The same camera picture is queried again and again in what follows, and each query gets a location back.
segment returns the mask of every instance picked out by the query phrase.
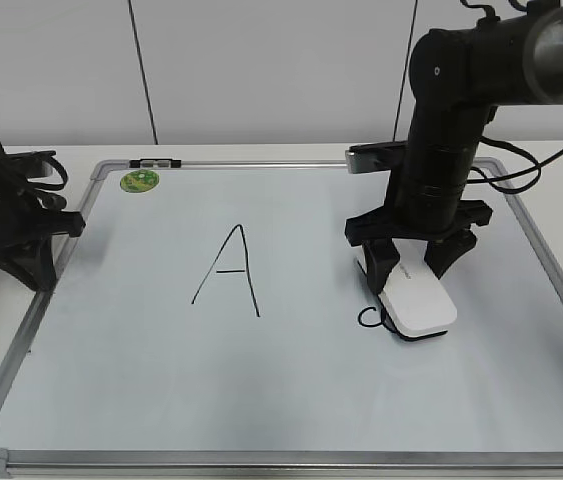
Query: whiteboard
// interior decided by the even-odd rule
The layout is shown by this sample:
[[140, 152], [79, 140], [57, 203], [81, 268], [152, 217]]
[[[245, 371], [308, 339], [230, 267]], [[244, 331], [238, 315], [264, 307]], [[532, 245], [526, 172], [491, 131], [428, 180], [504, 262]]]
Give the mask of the whiteboard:
[[[443, 278], [458, 320], [411, 344], [357, 324], [377, 303], [343, 235], [387, 174], [159, 170], [130, 194], [125, 173], [102, 185], [0, 447], [563, 451], [563, 305], [499, 194], [467, 190], [494, 215]], [[217, 273], [244, 269], [237, 227], [192, 304], [237, 225], [252, 289]]]

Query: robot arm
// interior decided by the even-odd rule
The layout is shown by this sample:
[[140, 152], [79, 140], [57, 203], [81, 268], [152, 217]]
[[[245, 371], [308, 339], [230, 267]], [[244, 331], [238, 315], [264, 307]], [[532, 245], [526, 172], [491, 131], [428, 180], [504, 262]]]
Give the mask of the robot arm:
[[[7, 155], [0, 144], [0, 269], [33, 290], [51, 290], [56, 283], [53, 235], [81, 235], [85, 222], [78, 212], [61, 212], [65, 199], [52, 193], [67, 182], [55, 152]], [[51, 166], [62, 184], [30, 182], [47, 176]]]
[[472, 30], [433, 29], [414, 48], [416, 107], [407, 142], [351, 147], [353, 173], [391, 170], [384, 204], [348, 219], [370, 291], [380, 295], [401, 255], [394, 239], [427, 241], [425, 263], [440, 278], [477, 238], [492, 210], [461, 197], [483, 130], [505, 105], [563, 104], [563, 7], [533, 0], [501, 21], [492, 7]]

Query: white wall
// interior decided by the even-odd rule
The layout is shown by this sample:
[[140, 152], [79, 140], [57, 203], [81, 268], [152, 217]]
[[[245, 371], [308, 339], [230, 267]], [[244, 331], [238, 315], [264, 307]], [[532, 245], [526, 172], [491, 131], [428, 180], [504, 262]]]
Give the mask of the white wall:
[[[415, 0], [132, 2], [160, 143], [392, 138]], [[480, 14], [419, 0], [415, 42]], [[413, 107], [407, 83], [398, 139]], [[563, 107], [501, 109], [488, 134], [563, 139]], [[127, 0], [0, 0], [0, 139], [152, 143]]]
[[134, 0], [161, 143], [392, 136], [412, 0]]
[[0, 140], [150, 143], [123, 0], [0, 0]]

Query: green sticker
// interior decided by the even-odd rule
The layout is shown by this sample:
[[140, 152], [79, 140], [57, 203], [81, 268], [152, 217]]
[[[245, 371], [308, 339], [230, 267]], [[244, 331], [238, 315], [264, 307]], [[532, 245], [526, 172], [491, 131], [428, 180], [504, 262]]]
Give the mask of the green sticker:
[[143, 193], [159, 184], [159, 174], [152, 170], [137, 170], [121, 179], [121, 188], [129, 193]]

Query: aluminum frame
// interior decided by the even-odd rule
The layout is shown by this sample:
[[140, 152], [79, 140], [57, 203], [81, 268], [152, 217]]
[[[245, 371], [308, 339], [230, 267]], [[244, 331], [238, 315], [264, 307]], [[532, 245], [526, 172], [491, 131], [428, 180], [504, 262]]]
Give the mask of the aluminum frame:
[[[503, 165], [490, 158], [476, 162], [494, 175]], [[167, 169], [169, 162], [144, 160], [141, 167]], [[130, 168], [130, 160], [107, 160], [95, 168], [79, 205], [85, 218], [108, 174]], [[182, 162], [182, 169], [346, 168], [332, 162]], [[521, 200], [508, 204], [561, 301], [563, 272]], [[59, 246], [60, 276], [78, 239]], [[49, 305], [52, 292], [37, 293], [0, 366], [0, 411]], [[305, 452], [305, 451], [48, 451], [0, 449], [0, 478], [60, 476], [563, 476], [563, 452]]]

